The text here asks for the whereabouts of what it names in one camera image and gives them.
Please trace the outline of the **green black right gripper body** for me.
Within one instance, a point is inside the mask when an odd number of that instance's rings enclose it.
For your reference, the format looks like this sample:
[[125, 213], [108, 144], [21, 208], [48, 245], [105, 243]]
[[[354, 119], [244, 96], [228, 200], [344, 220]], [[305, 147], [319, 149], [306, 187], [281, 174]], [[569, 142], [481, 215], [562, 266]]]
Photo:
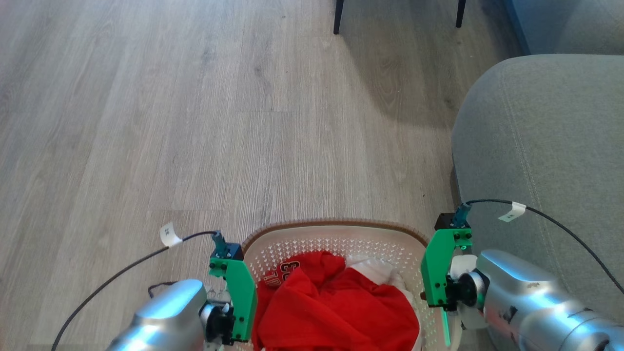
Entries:
[[461, 342], [462, 320], [459, 307], [481, 311], [485, 304], [487, 279], [475, 268], [451, 275], [455, 249], [472, 247], [471, 228], [438, 229], [428, 243], [421, 262], [424, 297], [430, 308], [440, 309], [443, 318], [444, 342], [457, 348]]

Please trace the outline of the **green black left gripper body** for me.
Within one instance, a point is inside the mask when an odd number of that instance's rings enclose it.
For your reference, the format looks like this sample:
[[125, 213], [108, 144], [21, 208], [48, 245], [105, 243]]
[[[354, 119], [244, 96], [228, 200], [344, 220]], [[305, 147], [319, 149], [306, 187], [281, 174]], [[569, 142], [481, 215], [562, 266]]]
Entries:
[[258, 305], [256, 283], [242, 260], [211, 258], [209, 274], [223, 278], [230, 302], [207, 300], [202, 307], [205, 342], [215, 345], [248, 343]]

